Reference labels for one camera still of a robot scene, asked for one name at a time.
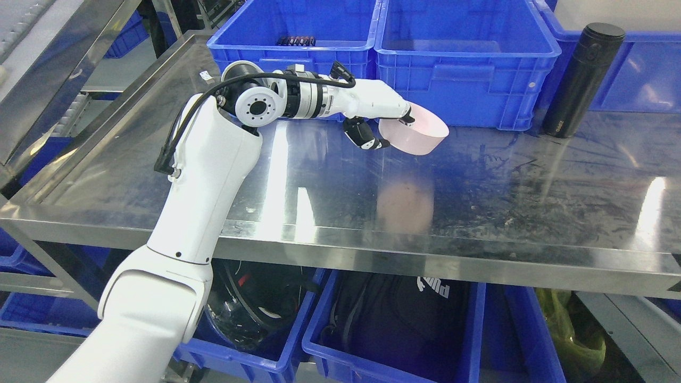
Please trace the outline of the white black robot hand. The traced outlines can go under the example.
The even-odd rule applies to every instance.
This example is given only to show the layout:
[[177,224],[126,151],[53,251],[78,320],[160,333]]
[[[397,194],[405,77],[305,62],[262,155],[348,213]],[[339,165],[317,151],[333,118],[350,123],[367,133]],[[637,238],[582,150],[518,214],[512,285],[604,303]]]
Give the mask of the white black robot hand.
[[368,119],[389,119],[411,126],[415,123],[412,105],[381,80],[357,79],[351,88],[330,87],[330,111],[340,113],[343,132],[357,147],[376,150],[390,146],[388,140],[377,138]]

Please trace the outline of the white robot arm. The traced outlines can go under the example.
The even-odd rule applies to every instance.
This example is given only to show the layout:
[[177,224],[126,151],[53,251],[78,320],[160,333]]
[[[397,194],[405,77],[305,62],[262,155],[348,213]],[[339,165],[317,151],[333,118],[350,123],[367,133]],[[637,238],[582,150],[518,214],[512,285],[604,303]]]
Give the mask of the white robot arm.
[[[48,379],[49,382],[158,382],[179,344],[196,329],[213,272],[211,258],[232,202],[262,150],[257,128],[283,115],[282,99],[248,106],[238,95],[235,124],[221,114],[218,94],[231,85],[262,79],[328,84],[325,77],[287,72],[238,74],[237,63],[221,82],[190,97],[178,111],[155,171],[172,186],[146,244],[134,250],[107,282],[100,323]],[[266,106],[273,110],[266,111]]]

